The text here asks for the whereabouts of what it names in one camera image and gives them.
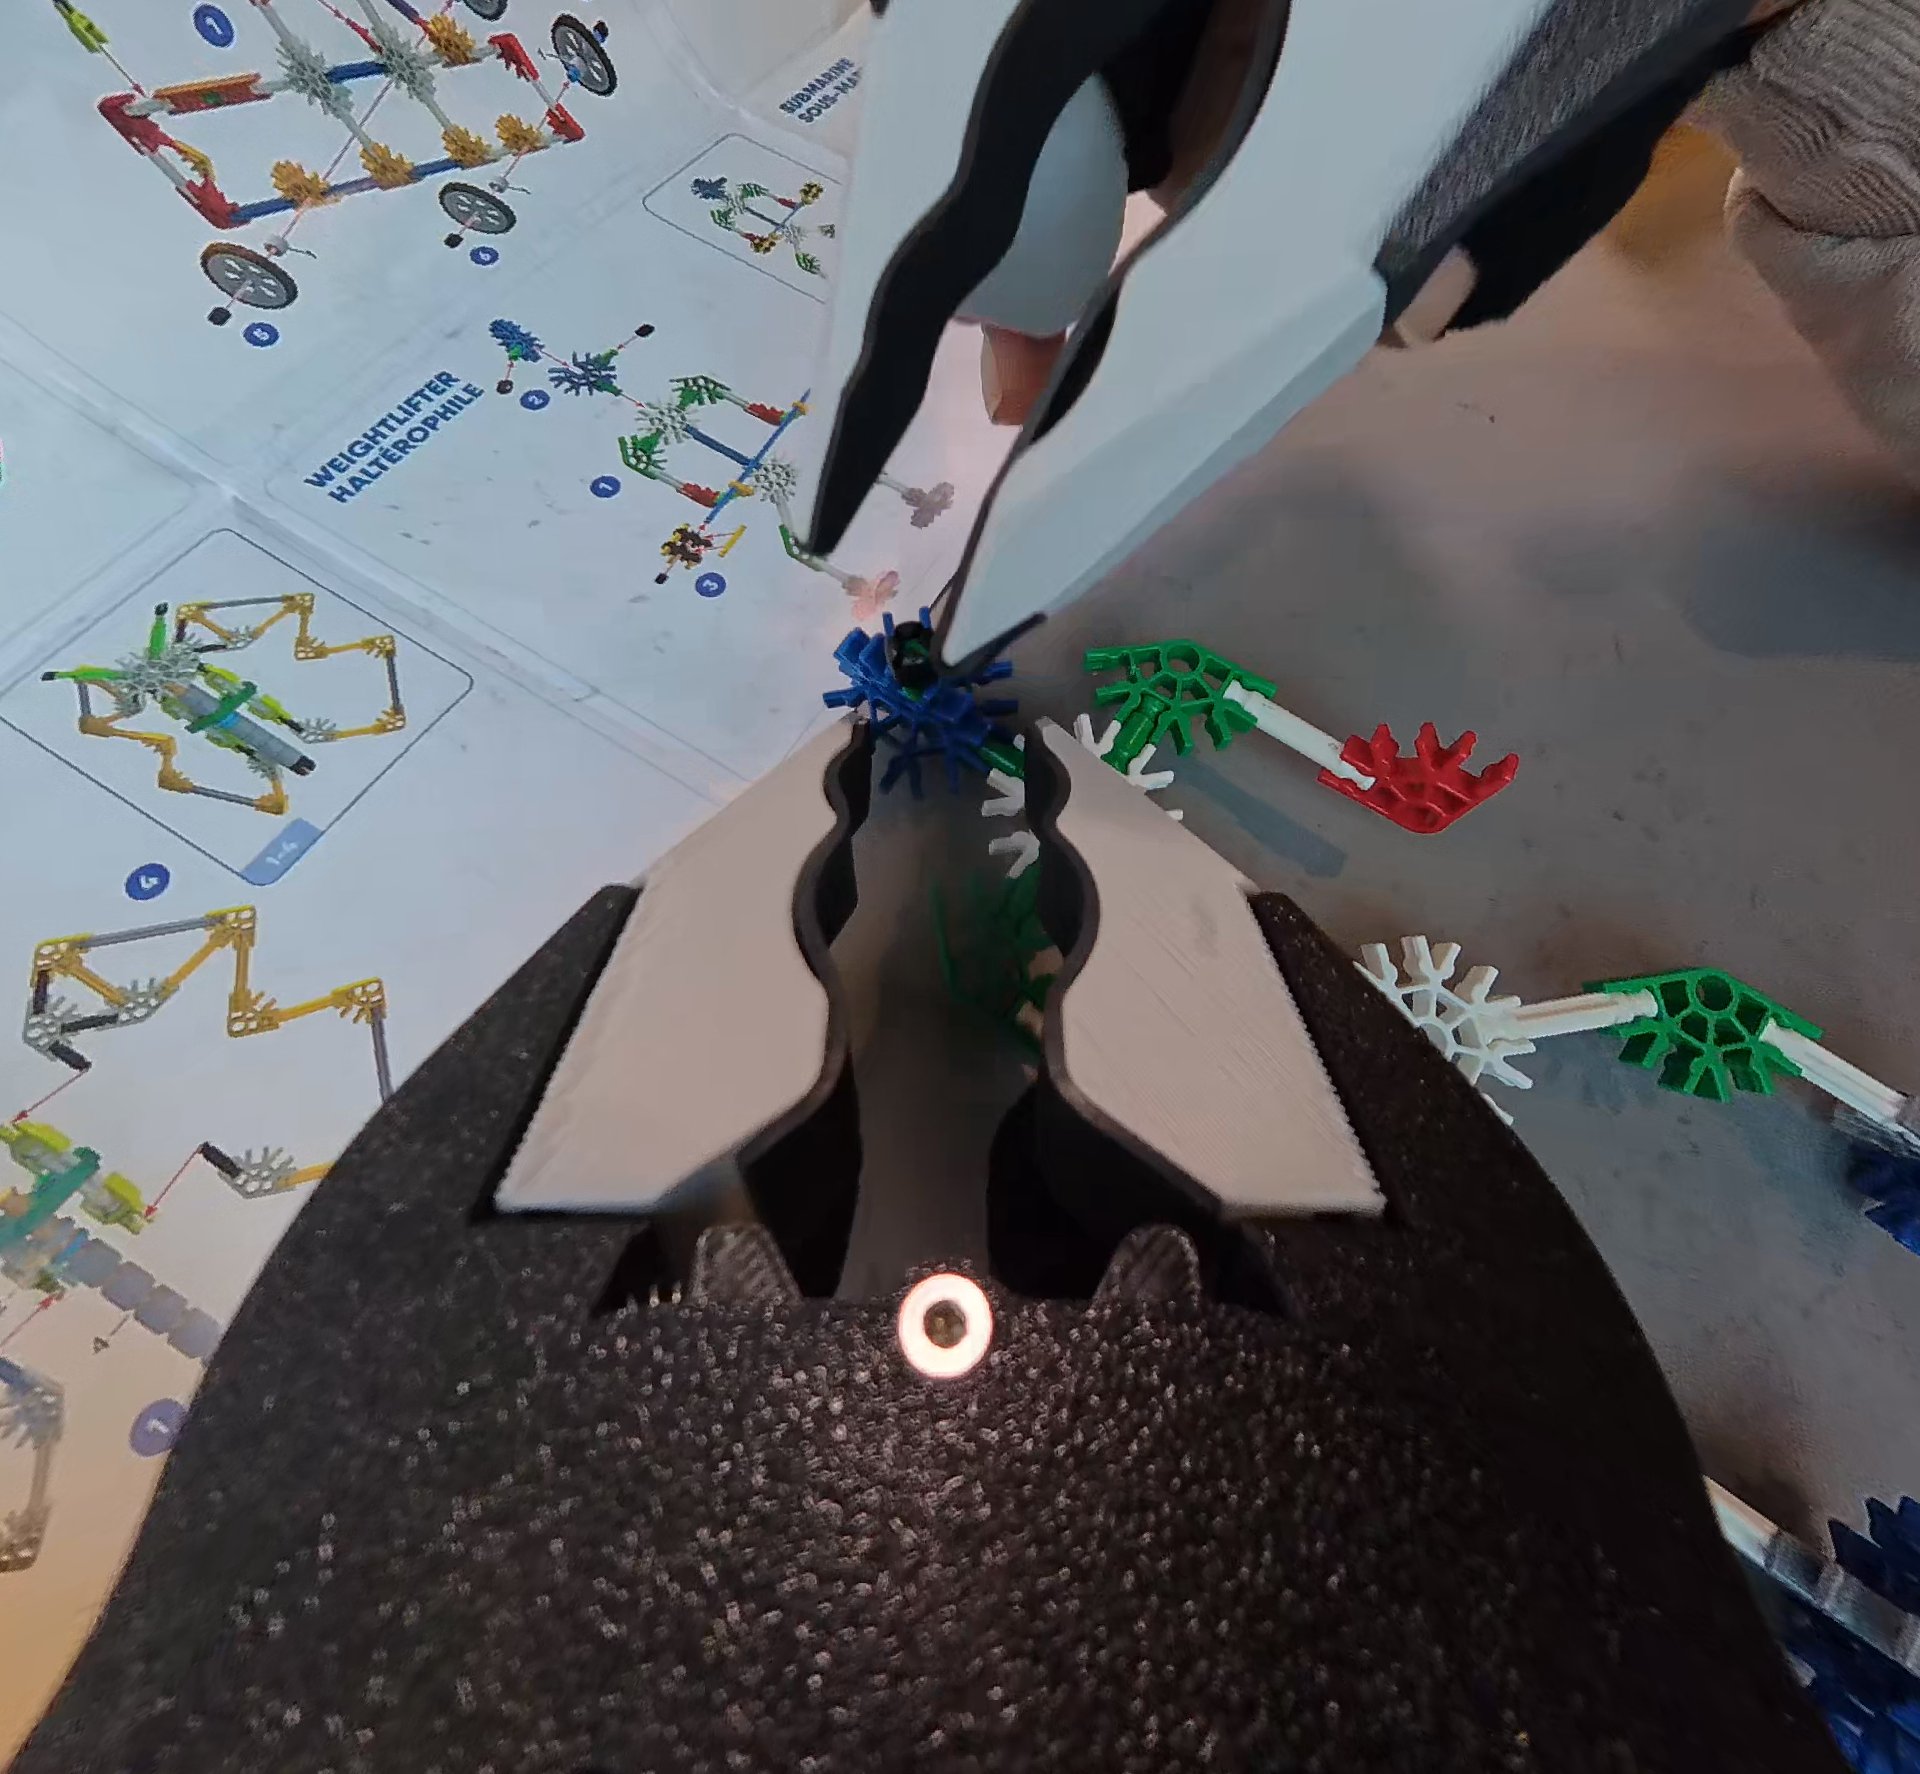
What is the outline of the grey snowflake toy connector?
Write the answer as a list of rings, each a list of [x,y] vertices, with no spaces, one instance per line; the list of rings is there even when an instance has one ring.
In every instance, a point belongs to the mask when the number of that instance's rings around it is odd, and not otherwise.
[[[1759,1543],[1759,1571],[1800,1605],[1845,1620],[1858,1581],[1830,1556],[1777,1527]]]

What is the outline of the construction toy figure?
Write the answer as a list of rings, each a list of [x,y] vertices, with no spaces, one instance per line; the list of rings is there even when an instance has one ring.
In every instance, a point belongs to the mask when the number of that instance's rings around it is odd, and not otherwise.
[[[890,625],[885,618],[877,633],[856,629],[840,641],[835,665],[843,688],[824,701],[871,721],[890,748],[885,784],[904,778],[920,789],[926,764],[939,764],[950,786],[961,784],[961,773],[974,773],[993,792],[984,817],[1022,822],[988,846],[1006,858],[1006,887],[977,900],[974,936],[958,941],[942,906],[935,908],[935,930],[950,991],[1003,1021],[1022,1043],[1023,1077],[1036,1080],[1063,948],[1041,919],[1041,838],[1027,822],[1023,739],[1012,733],[1012,701],[991,699],[993,682],[1007,680],[1012,665],[998,660],[972,680],[904,690],[888,665]],[[1074,737],[1141,794],[1171,784],[1166,769],[1155,769],[1155,754],[1163,745],[1188,754],[1193,722],[1213,748],[1257,731],[1306,755],[1318,775],[1338,767],[1345,743],[1280,707],[1270,682],[1193,638],[1094,649],[1086,671],[1103,680],[1098,705],[1110,710],[1110,722],[1098,731],[1082,714]],[[1788,1080],[1917,1148],[1915,1093],[1839,1057],[1812,1019],[1719,968],[1592,982],[1579,995],[1523,1004],[1493,991],[1493,968],[1461,970],[1457,944],[1406,936],[1397,948],[1363,947],[1355,975],[1404,1021],[1385,1035],[1385,1050],[1399,1057],[1412,1050],[1412,1035],[1423,1035],[1477,1100],[1485,1084],[1526,1090],[1518,1063],[1542,1042],[1613,1038],[1618,1061],[1667,1093],[1727,1104],[1772,1096]]]

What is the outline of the person's right hand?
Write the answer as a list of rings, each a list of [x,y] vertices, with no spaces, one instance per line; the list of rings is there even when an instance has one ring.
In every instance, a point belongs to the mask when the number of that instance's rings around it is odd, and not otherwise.
[[[1220,151],[1250,80],[1264,11],[1265,0],[1208,0],[1182,73],[1156,89],[1163,104],[1156,121],[1147,122],[1144,163],[1156,180],[1132,180],[1132,191],[1163,212],[1173,210]],[[1044,396],[1067,334],[1027,338],[987,326],[980,342],[987,414],[998,426],[1017,430]]]

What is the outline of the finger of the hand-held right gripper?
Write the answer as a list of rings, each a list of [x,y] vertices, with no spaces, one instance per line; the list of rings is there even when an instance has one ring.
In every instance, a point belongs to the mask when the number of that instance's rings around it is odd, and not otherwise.
[[[1173,0],[871,0],[803,544],[829,555],[923,406],[961,303],[1012,248],[1049,132]]]
[[[1389,229],[1552,2],[1270,2],[1220,152],[1090,304],[987,497],[947,665],[1082,595],[1359,365]]]

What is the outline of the red toy connector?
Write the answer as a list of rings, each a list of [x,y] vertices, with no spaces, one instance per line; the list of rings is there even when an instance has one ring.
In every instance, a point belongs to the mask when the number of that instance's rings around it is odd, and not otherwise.
[[[1412,751],[1401,754],[1391,725],[1372,737],[1351,737],[1338,767],[1319,769],[1318,784],[1342,794],[1412,835],[1436,835],[1505,792],[1518,775],[1518,755],[1466,769],[1474,731],[1440,743],[1432,722],[1421,725]]]

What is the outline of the person's right forearm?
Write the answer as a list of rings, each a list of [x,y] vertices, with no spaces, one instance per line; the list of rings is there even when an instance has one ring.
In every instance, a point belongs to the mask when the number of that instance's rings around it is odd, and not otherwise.
[[[1917,0],[1808,0],[1686,122],[1725,224],[1865,430],[1917,467]]]

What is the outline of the grey desk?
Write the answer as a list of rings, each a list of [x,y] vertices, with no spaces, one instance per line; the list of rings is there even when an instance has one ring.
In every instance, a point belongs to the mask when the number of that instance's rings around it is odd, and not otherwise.
[[[1523,991],[1732,966],[1917,1082],[1917,497],[1841,440],[1757,292],[1592,252],[1508,328],[1383,358],[1171,546],[1033,635],[1197,630],[1300,710],[1518,751],[1451,838],[1189,764],[1385,1179],[1265,1229],[1283,1300],[1022,1306],[1012,1425],[935,1499],[904,1772],[1839,1772],[1715,1531],[1917,1491],[1917,1259],[1812,1088],[1710,1104],[1613,1038],[1518,1127],[1348,966],[1465,936]],[[1823,443],[1841,440],[1824,459]]]

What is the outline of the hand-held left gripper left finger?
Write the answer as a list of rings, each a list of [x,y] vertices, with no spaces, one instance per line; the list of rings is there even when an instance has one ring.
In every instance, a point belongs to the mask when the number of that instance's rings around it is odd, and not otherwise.
[[[647,869],[499,1211],[635,1214],[670,1283],[702,1233],[756,1224],[802,1296],[837,1290],[860,1133],[832,944],[871,754],[863,721],[832,722]]]

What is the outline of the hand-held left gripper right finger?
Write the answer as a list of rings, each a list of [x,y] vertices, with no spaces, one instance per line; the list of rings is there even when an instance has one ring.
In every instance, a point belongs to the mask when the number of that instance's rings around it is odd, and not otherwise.
[[[1029,1300],[1283,1300],[1265,1220],[1385,1202],[1250,883],[1053,722],[1023,739],[1041,1074],[988,1164],[988,1263]]]

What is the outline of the folded instruction sheet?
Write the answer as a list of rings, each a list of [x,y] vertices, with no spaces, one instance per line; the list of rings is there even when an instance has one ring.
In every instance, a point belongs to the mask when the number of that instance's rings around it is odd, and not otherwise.
[[[4,0],[4,1609],[570,902],[957,562],[972,365],[795,557],[860,0]]]

